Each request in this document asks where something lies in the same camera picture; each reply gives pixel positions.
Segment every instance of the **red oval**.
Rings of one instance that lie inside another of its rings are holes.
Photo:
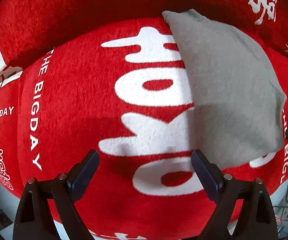
[[[163,90],[171,87],[173,85],[173,80],[171,79],[159,79],[150,80],[143,83],[143,88],[147,90]]]
[[[176,187],[188,181],[192,176],[193,173],[190,171],[177,171],[163,175],[160,180],[167,187]]]

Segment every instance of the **red blanket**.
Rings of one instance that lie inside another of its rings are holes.
[[[267,53],[288,97],[288,0],[3,0],[0,181],[20,197],[29,177],[54,178],[94,148],[100,152],[100,167],[84,198],[76,203],[94,234],[103,239],[180,239],[198,235],[214,204],[192,175],[189,156],[194,149],[183,150],[181,144],[183,136],[190,136],[181,131],[187,131],[193,104],[161,107],[141,99],[130,103],[116,89],[116,84],[142,86],[158,93],[174,85],[184,69],[182,61],[129,63],[125,57],[140,52],[140,46],[101,46],[137,36],[144,27],[171,35],[162,18],[110,24],[53,50],[54,45],[103,23],[156,17],[165,9],[192,7],[253,37]],[[177,49],[173,43],[163,46]],[[147,78],[160,71],[162,81]],[[128,73],[134,74],[132,79],[126,78]],[[190,92],[187,86],[183,89],[184,93]],[[286,129],[288,98],[282,122]],[[116,143],[135,136],[136,143],[130,146]],[[165,136],[180,138],[175,144],[176,153],[165,150]],[[122,155],[115,153],[116,145]],[[142,147],[143,154],[128,155],[127,147]],[[237,179],[261,177],[272,194],[288,178],[288,142],[277,153],[225,172]],[[237,218],[240,205],[232,219]],[[52,203],[51,208],[58,220]]]

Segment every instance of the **gray fabric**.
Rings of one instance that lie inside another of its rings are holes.
[[[193,9],[163,17],[187,70],[196,139],[208,160],[224,169],[280,150],[286,95],[261,46]]]

